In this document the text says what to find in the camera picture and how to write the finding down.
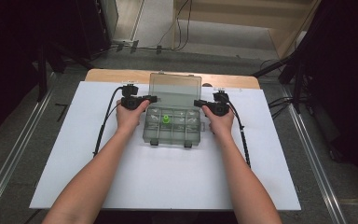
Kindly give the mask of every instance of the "forearm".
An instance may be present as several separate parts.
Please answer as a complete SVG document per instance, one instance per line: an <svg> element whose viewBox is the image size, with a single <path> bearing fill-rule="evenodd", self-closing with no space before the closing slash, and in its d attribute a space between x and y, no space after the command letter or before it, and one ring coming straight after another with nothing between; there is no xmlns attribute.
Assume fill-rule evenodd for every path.
<svg viewBox="0 0 358 224"><path fill-rule="evenodd" d="M239 223L281 223L272 200L243 159L231 134L222 137L219 143Z"/></svg>
<svg viewBox="0 0 358 224"><path fill-rule="evenodd" d="M65 187L51 207L45 223L92 223L110 190L121 154L131 137L116 132Z"/></svg>

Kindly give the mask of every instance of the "plastic organizer box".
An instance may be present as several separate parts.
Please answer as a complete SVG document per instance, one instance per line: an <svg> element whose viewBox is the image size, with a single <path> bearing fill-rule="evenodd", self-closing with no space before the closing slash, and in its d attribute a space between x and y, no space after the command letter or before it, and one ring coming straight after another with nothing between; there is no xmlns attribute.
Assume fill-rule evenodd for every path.
<svg viewBox="0 0 358 224"><path fill-rule="evenodd" d="M200 143L201 77L163 73L150 75L149 94L158 101L147 108L144 140L159 144L197 146Z"/></svg>

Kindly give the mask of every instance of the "white board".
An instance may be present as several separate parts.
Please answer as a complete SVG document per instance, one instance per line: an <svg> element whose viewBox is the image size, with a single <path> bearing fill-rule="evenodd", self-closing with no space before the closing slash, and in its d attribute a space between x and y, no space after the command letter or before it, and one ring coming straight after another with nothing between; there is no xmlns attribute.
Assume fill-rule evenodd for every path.
<svg viewBox="0 0 358 224"><path fill-rule="evenodd" d="M121 84L80 83L36 188L31 208L50 208L71 178L92 159L110 97L118 86ZM147 94L148 85L137 86L139 95ZM201 99L212 101L213 92L216 92L213 88L202 88ZM245 126L252 170L278 210L300 210L264 92L248 89L226 89L226 92ZM120 97L119 91L115 101ZM191 149L162 144L151 147L142 138L143 113L141 123L122 156L103 208L232 209L219 148L209 130L209 120L202 114L201 122L205 123L206 130L201 132L198 146ZM116 117L111 116L101 147L116 127ZM236 120L232 132L243 156Z"/></svg>

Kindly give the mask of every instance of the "hand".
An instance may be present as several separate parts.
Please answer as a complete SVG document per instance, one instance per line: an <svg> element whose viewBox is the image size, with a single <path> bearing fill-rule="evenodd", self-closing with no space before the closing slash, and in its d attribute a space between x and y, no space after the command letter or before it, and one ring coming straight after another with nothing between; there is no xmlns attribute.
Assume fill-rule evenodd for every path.
<svg viewBox="0 0 358 224"><path fill-rule="evenodd" d="M139 125L139 117L147 109L150 102L148 100L143 101L138 108L129 110L122 105L117 106L117 130L116 132L133 133L136 126Z"/></svg>
<svg viewBox="0 0 358 224"><path fill-rule="evenodd" d="M231 136L232 121L234 120L234 113L231 109L223 117L216 116L206 105L202 106L202 111L211 121L209 126L217 138L220 139L226 135Z"/></svg>

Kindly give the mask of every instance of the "box lid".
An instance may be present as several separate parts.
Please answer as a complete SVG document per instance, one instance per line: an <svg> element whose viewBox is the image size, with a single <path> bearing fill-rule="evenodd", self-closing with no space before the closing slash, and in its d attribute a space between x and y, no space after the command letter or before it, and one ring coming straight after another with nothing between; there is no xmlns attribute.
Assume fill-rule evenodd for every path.
<svg viewBox="0 0 358 224"><path fill-rule="evenodd" d="M201 77L152 73L149 94L158 97L153 106L199 110L194 106L194 100L201 96Z"/></svg>

